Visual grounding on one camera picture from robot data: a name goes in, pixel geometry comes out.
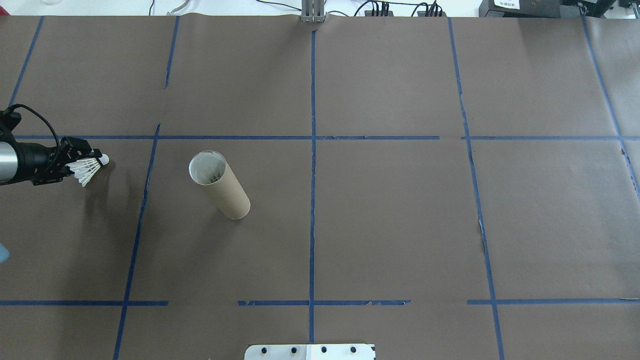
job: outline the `tube opening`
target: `tube opening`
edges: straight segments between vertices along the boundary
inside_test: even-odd
[[[189,162],[189,175],[198,185],[211,185],[225,174],[227,161],[216,151],[202,151]]]

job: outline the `blue tape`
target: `blue tape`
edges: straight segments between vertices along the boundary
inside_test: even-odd
[[[269,135],[163,135],[161,140],[311,140],[311,136]]]
[[[0,300],[0,306],[122,306],[116,300]],[[168,301],[130,301],[129,306],[169,306]]]
[[[311,209],[309,244],[309,343],[314,343],[316,277],[316,30],[311,32]]]
[[[169,306],[168,301],[129,301],[127,306]]]
[[[618,140],[617,136],[463,136],[462,140]]]
[[[411,300],[314,300],[314,306],[403,306]],[[251,300],[239,301],[238,306],[309,306],[307,300]]]
[[[175,39],[178,36],[178,25],[180,17],[175,17],[175,25],[173,25],[173,38],[171,40],[171,50],[169,50],[169,61],[166,63],[166,77],[164,78],[164,88],[169,85],[169,75],[171,74],[171,64],[173,63],[173,50],[175,50]]]
[[[616,118],[616,114],[613,111],[613,106],[611,105],[611,99],[609,98],[607,87],[604,85],[604,80],[602,79],[602,74],[600,73],[600,66],[598,65],[598,60],[596,59],[596,55],[593,52],[593,46],[591,44],[591,35],[589,35],[589,28],[587,27],[587,20],[585,19],[584,16],[582,16],[582,28],[584,29],[584,36],[586,37],[586,40],[587,40],[589,55],[591,56],[591,61],[593,62],[593,66],[596,70],[596,74],[598,75],[598,81],[600,82],[600,88],[602,89],[602,93],[607,103],[607,109],[609,109],[609,114],[611,115],[613,126],[616,129],[616,135],[618,135],[618,140],[620,141],[620,147],[622,148],[623,156],[625,157],[625,161],[627,162],[627,169],[629,171],[629,176],[631,177],[631,182],[634,185],[634,190],[636,191],[636,197],[638,198],[638,201],[640,201],[640,186],[638,186],[636,172],[634,171],[634,167],[631,164],[631,159],[629,158],[629,152],[627,151],[627,146],[625,145],[625,141],[622,137],[622,132],[620,131],[620,126],[618,125],[618,119]]]
[[[38,27],[36,28],[36,32],[33,34],[33,39],[31,39],[31,46],[29,46],[29,51],[27,52],[27,56],[24,59],[24,63],[22,64],[22,69],[20,70],[20,74],[18,75],[18,81],[15,82],[15,88],[13,88],[13,93],[11,94],[11,99],[9,100],[9,106],[13,105],[13,103],[15,102],[15,97],[18,96],[18,89],[20,88],[20,84],[22,83],[22,77],[24,76],[24,72],[27,70],[27,64],[29,63],[29,59],[31,59],[33,48],[36,46],[36,41],[38,40],[40,29],[42,29],[43,21],[44,21],[44,16],[41,16],[40,21],[38,21]]]
[[[451,39],[451,52],[453,53],[453,64],[456,70],[456,80],[458,83],[458,95],[460,97],[460,110],[462,112],[462,119],[465,126],[465,137],[467,138],[467,153],[469,158],[469,166],[471,167],[471,180],[474,185],[474,195],[476,197],[476,209],[478,213],[478,221],[480,223],[480,232],[482,236],[482,243],[484,245],[484,265],[486,268],[486,277],[489,284],[489,295],[491,296],[492,311],[493,311],[493,326],[495,327],[495,338],[498,345],[498,355],[500,360],[504,360],[504,347],[502,346],[502,332],[500,331],[500,319],[498,317],[498,305],[495,301],[495,290],[493,287],[493,274],[491,271],[491,259],[489,258],[489,246],[486,241],[486,232],[484,231],[484,217],[482,212],[482,205],[480,203],[480,191],[478,190],[476,166],[474,165],[473,150],[471,148],[471,140],[469,140],[469,125],[467,122],[467,112],[465,110],[464,102],[462,101],[462,80],[460,79],[460,67],[458,65],[458,53],[456,51],[456,41],[453,36],[453,24],[451,18],[449,21],[449,37]]]
[[[122,306],[122,301],[0,300],[0,306]]]
[[[238,306],[309,306],[308,300],[251,300],[239,301]]]
[[[403,306],[411,300],[316,300],[318,306]]]
[[[561,304],[638,304],[637,299],[499,299],[498,305],[561,305]],[[491,300],[467,300],[467,305],[491,305]]]
[[[153,136],[149,135],[59,135],[59,138],[69,136],[72,138],[81,138],[85,140],[97,139],[97,140],[153,140]],[[30,140],[49,140],[53,139],[51,135],[16,135],[16,139],[30,139]]]
[[[127,319],[127,307],[129,306],[129,295],[131,294],[131,283],[133,282],[133,273],[136,268],[136,258],[138,256],[138,246],[140,244],[140,234],[142,230],[142,219],[145,215],[147,207],[147,197],[149,180],[151,179],[151,171],[154,167],[154,158],[156,156],[156,147],[158,144],[158,135],[160,133],[160,124],[156,127],[154,135],[154,144],[151,147],[151,156],[149,157],[149,167],[147,169],[147,180],[145,181],[145,189],[142,195],[142,204],[140,206],[140,215],[138,216],[138,227],[136,228],[136,239],[133,243],[133,252],[131,254],[131,262],[129,264],[129,275],[127,276],[127,287],[124,292],[124,300],[122,303],[122,313],[120,314],[120,325],[118,326],[118,336],[116,338],[116,346],[113,351],[113,360],[117,360],[120,356],[120,345],[122,344],[122,333],[124,332],[124,324]]]
[[[439,140],[439,136],[317,136],[318,140]]]

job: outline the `blue glove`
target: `blue glove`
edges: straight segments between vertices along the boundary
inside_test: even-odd
[[[0,264],[9,258],[9,250],[0,243]]]

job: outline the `cardboard tube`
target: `cardboard tube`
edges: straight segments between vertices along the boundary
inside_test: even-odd
[[[249,213],[251,202],[219,152],[196,154],[189,162],[189,175],[229,219],[241,219]]]

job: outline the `white shuttlecock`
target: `white shuttlecock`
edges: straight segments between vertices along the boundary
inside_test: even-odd
[[[69,170],[74,172],[74,178],[78,179],[78,182],[82,184],[82,187],[85,187],[93,175],[108,163],[109,156],[107,156],[107,154],[102,154],[98,159],[82,159],[75,163],[70,163],[67,166],[69,167]]]

